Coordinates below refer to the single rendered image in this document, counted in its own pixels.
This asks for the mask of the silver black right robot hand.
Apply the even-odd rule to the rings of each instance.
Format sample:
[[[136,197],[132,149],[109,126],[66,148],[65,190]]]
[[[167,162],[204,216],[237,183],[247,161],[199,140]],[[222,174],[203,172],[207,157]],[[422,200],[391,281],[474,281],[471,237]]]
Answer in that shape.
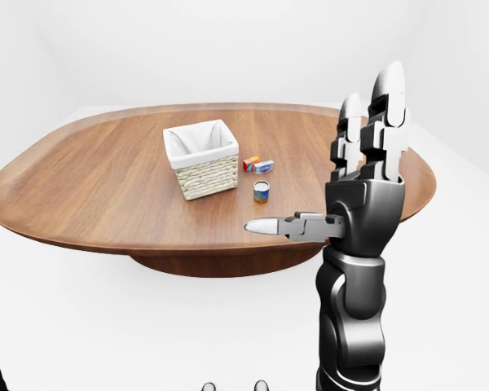
[[[405,183],[399,161],[408,149],[406,120],[404,70],[395,60],[377,76],[366,123],[358,94],[341,106],[330,154],[335,168],[325,185],[326,213],[260,217],[244,228],[293,241],[329,241],[354,257],[379,257],[403,211]]]

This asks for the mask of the small soup tin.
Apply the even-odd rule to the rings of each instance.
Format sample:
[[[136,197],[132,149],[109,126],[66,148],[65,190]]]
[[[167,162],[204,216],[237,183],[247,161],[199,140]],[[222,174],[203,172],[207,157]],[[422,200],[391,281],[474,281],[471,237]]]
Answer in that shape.
[[[253,185],[253,199],[255,202],[266,203],[269,198],[270,184],[266,181],[257,181]]]

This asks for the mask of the woven basket with white liner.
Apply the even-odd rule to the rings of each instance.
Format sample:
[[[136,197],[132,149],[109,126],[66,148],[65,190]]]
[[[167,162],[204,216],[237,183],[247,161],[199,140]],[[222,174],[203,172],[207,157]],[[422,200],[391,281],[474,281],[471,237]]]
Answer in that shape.
[[[170,167],[186,200],[238,185],[239,144],[221,120],[163,130]]]

